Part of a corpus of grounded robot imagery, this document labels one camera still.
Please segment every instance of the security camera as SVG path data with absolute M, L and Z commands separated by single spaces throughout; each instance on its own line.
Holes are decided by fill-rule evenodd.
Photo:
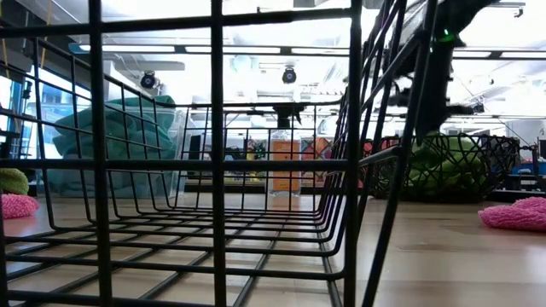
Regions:
M 144 89 L 154 89 L 160 85 L 160 80 L 155 77 L 155 72 L 144 72 L 140 85 Z
M 296 82 L 296 78 L 296 72 L 294 71 L 293 67 L 287 67 L 282 74 L 282 82 L 284 84 L 292 84 Z

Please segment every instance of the metal frame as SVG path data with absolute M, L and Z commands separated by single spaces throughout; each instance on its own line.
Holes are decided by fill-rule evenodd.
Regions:
M 121 22 L 102 22 L 101 21 L 101 1 L 89 0 L 90 18 L 89 24 L 65 25 L 65 26 L 44 26 L 0 28 L 0 38 L 29 38 L 33 44 L 34 61 L 34 80 L 37 91 L 37 118 L 29 119 L 19 116 L 21 119 L 38 124 L 39 137 L 39 159 L 2 159 L 2 167 L 25 167 L 40 169 L 43 172 L 45 199 L 48 210 L 49 226 L 53 231 L 29 235 L 25 237 L 5 236 L 3 233 L 2 219 L 0 218 L 0 262 L 22 262 L 35 263 L 35 265 L 21 269 L 15 272 L 7 273 L 5 266 L 0 270 L 0 304 L 9 305 L 9 301 L 24 301 L 22 305 L 33 306 L 45 303 L 58 304 L 78 304 L 78 305 L 134 305 L 134 306 L 201 306 L 201 304 L 173 303 L 155 301 L 161 293 L 173 286 L 184 278 L 188 273 L 205 273 L 214 275 L 214 298 L 216 306 L 226 306 L 226 275 L 244 275 L 248 276 L 247 284 L 239 294 L 234 306 L 243 306 L 247 304 L 253 289 L 260 277 L 290 278 L 325 281 L 328 285 L 328 292 L 333 306 L 371 306 L 375 300 L 375 294 L 380 280 L 380 273 L 385 261 L 386 250 L 392 225 L 395 218 L 398 193 L 400 191 L 404 170 L 408 162 L 410 151 L 410 140 L 415 128 L 419 100 L 424 86 L 425 75 L 427 73 L 427 57 L 431 37 L 433 33 L 435 13 L 438 0 L 429 0 L 427 3 L 427 16 L 420 31 L 409 40 L 399 52 L 392 52 L 389 55 L 389 68 L 383 76 L 379 78 L 379 68 L 383 57 L 383 45 L 386 39 L 386 32 L 396 18 L 396 25 L 393 32 L 393 50 L 398 49 L 398 41 L 402 31 L 406 0 L 386 0 L 380 11 L 379 17 L 374 29 L 369 35 L 367 45 L 362 50 L 362 29 L 360 28 L 360 17 L 363 9 L 362 0 L 352 0 L 349 9 L 319 9 L 310 11 L 293 12 L 275 12 L 262 14 L 239 14 L 222 16 L 222 1 L 212 0 L 212 15 L 206 17 L 175 18 L 166 20 L 134 20 Z M 340 101 L 340 114 L 338 128 L 334 139 L 333 158 L 331 160 L 315 161 L 225 161 L 225 137 L 226 129 L 224 123 L 224 110 L 227 107 L 241 107 L 241 104 L 224 103 L 223 99 L 223 49 L 222 49 L 222 30 L 224 26 L 240 26 L 249 24 L 282 23 L 296 20 L 312 20 L 350 17 L 351 24 L 351 47 L 350 47 L 350 76 L 349 86 L 346 94 Z M 127 148 L 129 145 L 141 146 L 147 151 L 157 150 L 159 138 L 156 138 L 156 144 L 146 143 L 146 138 L 140 142 L 130 142 L 127 137 L 127 127 L 125 126 L 125 139 L 112 138 L 105 133 L 105 112 L 115 111 L 123 114 L 124 120 L 127 117 L 140 122 L 144 126 L 146 119 L 142 116 L 142 101 L 152 102 L 154 108 L 154 119 L 157 120 L 157 107 L 164 107 L 156 103 L 149 97 L 142 96 L 134 89 L 106 77 L 102 72 L 102 34 L 109 32 L 134 32 L 134 31 L 152 31 L 168 30 L 195 27 L 211 27 L 212 31 L 212 104 L 203 107 L 211 108 L 212 116 L 212 160 L 211 161 L 188 161 L 167 160 L 167 159 L 109 159 L 107 156 L 107 142 L 123 142 Z M 48 35 L 71 35 L 71 34 L 89 34 L 90 35 L 90 64 L 87 65 L 73 57 L 59 51 L 44 40 L 36 38 Z M 70 61 L 72 68 L 73 84 L 75 83 L 75 67 L 87 67 L 91 73 L 91 93 L 92 93 L 92 132 L 79 129 L 77 120 L 74 122 L 74 128 L 65 127 L 49 123 L 43 120 L 41 114 L 41 104 L 39 96 L 39 84 L 43 83 L 38 76 L 38 55 L 40 48 L 46 48 L 55 52 Z M 363 158 L 362 148 L 363 140 L 368 131 L 370 116 L 372 112 L 372 101 L 381 89 L 388 93 L 392 83 L 394 70 L 404 61 L 405 57 L 415 48 L 419 49 L 418 62 L 415 68 L 415 80 L 411 92 L 410 104 L 407 114 L 406 125 L 404 129 L 403 141 L 399 147 L 393 150 L 382 151 L 379 153 L 380 138 L 376 137 L 369 157 Z M 376 68 L 373 76 L 370 75 L 371 63 L 373 59 Z M 125 100 L 121 110 L 112 110 L 103 103 L 103 81 L 107 80 L 117 84 L 125 93 L 132 92 L 139 95 L 140 116 L 130 114 L 125 111 Z M 371 80 L 373 87 L 372 94 L 365 96 L 362 88 L 367 88 Z M 73 94 L 73 102 L 76 103 L 75 88 L 68 91 Z M 383 96 L 381 102 L 380 114 L 377 120 L 378 129 L 376 136 L 381 133 L 382 125 L 386 117 L 386 99 L 387 94 Z M 360 122 L 363 113 L 364 127 L 360 132 Z M 94 159 L 81 159 L 82 148 L 78 142 L 77 150 L 79 159 L 46 159 L 44 152 L 44 125 L 56 126 L 66 130 L 74 131 L 79 139 L 79 135 L 90 134 L 94 137 Z M 366 287 L 363 302 L 357 302 L 357 238 L 363 220 L 364 209 L 367 203 L 368 191 L 364 181 L 364 189 L 358 189 L 359 169 L 362 166 L 373 167 L 374 162 L 380 159 L 398 158 L 397 169 L 392 179 L 391 196 L 387 201 L 386 214 L 380 231 L 380 237 L 377 244 L 369 282 Z M 87 194 L 84 195 L 85 216 L 88 224 L 80 227 L 64 227 L 55 219 L 53 200 L 49 188 L 48 172 L 49 169 L 60 170 L 79 170 L 85 192 L 84 171 L 93 171 L 95 173 L 95 214 L 92 213 L 92 206 Z M 292 207 L 289 210 L 274 210 L 265 203 L 262 209 L 253 209 L 244 207 L 225 207 L 224 205 L 224 172 L 225 171 L 328 171 L 328 177 L 322 189 L 322 196 L 317 206 L 312 210 L 297 210 Z M 134 209 L 132 214 L 121 212 L 118 207 L 115 191 L 108 185 L 112 181 L 113 172 L 129 172 L 131 178 L 136 174 L 145 174 L 150 180 L 151 175 L 162 176 L 163 188 L 166 190 L 165 173 L 167 171 L 211 171 L 213 180 L 212 206 L 203 204 L 199 201 L 195 206 L 179 206 L 175 201 L 172 204 L 168 197 L 165 203 L 157 201 L 152 193 L 152 207 L 144 207 L 139 203 L 139 199 L 134 198 Z M 114 216 L 110 216 L 108 208 L 112 207 Z M 137 230 L 136 226 L 152 226 L 155 230 Z M 193 229 L 192 231 L 168 231 L 169 228 Z M 272 231 L 274 235 L 247 235 L 246 231 Z M 55 238 L 54 235 L 85 233 L 85 235 L 73 235 L 67 239 Z M 111 234 L 131 235 L 123 240 L 112 240 Z M 145 235 L 169 235 L 176 238 L 166 243 L 142 243 L 135 242 Z M 188 238 L 212 238 L 212 246 L 194 246 L 178 245 Z M 269 242 L 265 248 L 255 247 L 233 247 L 229 246 L 232 240 L 259 240 Z M 317 251 L 307 251 L 300 249 L 275 249 L 277 242 L 305 242 L 318 245 Z M 33 246 L 18 250 L 16 252 L 5 252 L 5 247 L 18 242 L 40 243 L 39 246 Z M 64 258 L 34 256 L 32 253 L 44 251 L 55 246 L 71 244 L 81 246 L 94 246 L 95 249 L 88 252 L 81 252 Z M 138 254 L 123 261 L 114 261 L 111 259 L 111 248 L 117 246 L 131 248 L 148 248 L 147 252 Z M 335 271 L 330 263 L 330 257 L 338 254 L 341 248 L 344 248 L 345 263 L 340 271 Z M 190 264 L 151 264 L 142 262 L 143 259 L 150 257 L 157 252 L 164 250 L 184 250 L 202 252 Z M 236 269 L 226 268 L 225 254 L 230 252 L 261 254 L 255 269 Z M 90 254 L 96 253 L 97 260 L 86 259 Z M 324 272 L 302 272 L 289 270 L 271 270 L 264 269 L 270 255 L 290 255 L 295 257 L 318 257 L 322 260 Z M 200 266 L 205 260 L 214 256 L 213 267 Z M 16 291 L 8 289 L 8 281 L 15 278 L 23 278 L 27 275 L 37 273 L 46 269 L 53 268 L 61 264 L 73 264 L 92 266 L 98 268 L 96 273 L 87 275 L 81 279 L 57 288 L 50 293 L 38 293 L 31 291 Z M 119 269 L 154 269 L 171 271 L 170 277 L 166 278 L 156 287 L 144 293 L 139 299 L 115 298 L 112 290 L 112 275 Z M 343 279 L 343 295 L 340 295 L 335 281 Z M 98 281 L 99 295 L 86 296 L 70 293 L 71 291 Z

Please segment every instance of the black wire basket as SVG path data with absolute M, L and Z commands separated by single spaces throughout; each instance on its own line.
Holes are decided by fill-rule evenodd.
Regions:
M 371 154 L 371 140 L 364 144 L 364 156 Z M 399 137 L 381 139 L 380 150 L 397 146 Z M 421 202 L 479 202 L 511 173 L 519 156 L 519 144 L 503 136 L 428 136 L 418 147 L 415 138 L 405 173 L 401 199 Z M 395 159 L 375 164 L 369 194 L 388 196 Z M 367 167 L 361 169 L 365 175 Z

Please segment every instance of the wooden floor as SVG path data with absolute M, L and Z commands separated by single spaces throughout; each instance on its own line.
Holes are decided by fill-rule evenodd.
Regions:
M 180 200 L 190 205 L 194 194 L 186 194 Z M 200 204 L 210 204 L 209 194 L 200 196 Z M 238 206 L 240 195 L 226 195 L 228 206 Z M 247 195 L 246 207 L 263 201 L 259 196 Z M 302 197 L 293 209 L 309 209 L 311 197 Z M 398 209 L 391 245 L 383 269 L 380 289 L 375 306 L 380 307 L 544 307 L 546 306 L 546 236 L 541 234 L 502 231 L 484 228 L 476 206 L 423 205 L 403 203 Z M 142 201 L 141 206 L 149 206 Z M 286 204 L 275 204 L 282 208 Z M 133 212 L 132 201 L 126 201 L 122 211 Z M 61 226 L 77 226 L 85 223 L 81 200 L 55 199 L 55 221 Z M 380 224 L 385 210 L 383 201 L 371 200 L 364 217 L 358 242 L 358 300 L 363 297 L 369 267 L 375 251 Z M 134 229 L 154 229 L 150 226 Z M 30 235 L 49 230 L 47 211 L 42 206 L 36 217 L 5 221 L 6 235 Z M 74 237 L 76 233 L 58 237 Z M 112 235 L 112 240 L 127 235 Z M 164 235 L 142 237 L 140 242 L 161 243 L 173 239 Z M 229 246 L 266 246 L 266 241 L 234 240 Z M 191 238 L 180 244 L 208 245 L 211 239 Z M 8 246 L 7 252 L 31 246 Z M 280 242 L 276 248 L 300 248 L 318 250 L 316 244 Z M 63 257 L 89 250 L 89 246 L 58 246 L 35 256 Z M 127 259 L 145 249 L 116 247 L 112 250 L 115 260 Z M 202 252 L 163 251 L 143 260 L 161 264 L 187 264 Z M 231 268 L 253 269 L 261 255 L 229 253 L 227 265 Z M 331 258 L 334 271 L 343 267 L 342 252 Z M 32 264 L 8 263 L 8 271 Z M 212 258 L 202 265 L 212 266 Z M 290 269 L 323 272 L 320 258 L 273 255 L 265 269 Z M 9 289 L 52 291 L 70 281 L 95 272 L 93 267 L 62 265 L 22 277 L 9 283 Z M 162 282 L 171 272 L 122 269 L 113 274 L 114 295 L 138 298 Z M 247 278 L 228 276 L 228 301 L 232 304 Z M 163 293 L 158 299 L 213 304 L 213 277 L 207 274 L 190 274 Z M 342 281 L 338 282 L 342 291 Z M 90 283 L 75 293 L 96 295 L 98 284 Z M 324 281 L 283 280 L 260 278 L 247 306 L 330 306 L 328 289 Z

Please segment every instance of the pink plush toy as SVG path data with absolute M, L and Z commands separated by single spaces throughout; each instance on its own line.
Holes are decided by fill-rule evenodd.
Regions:
M 17 194 L 2 194 L 3 219 L 30 217 L 40 207 L 33 197 Z
M 546 199 L 530 197 L 511 206 L 493 206 L 478 212 L 485 225 L 499 229 L 546 231 Z

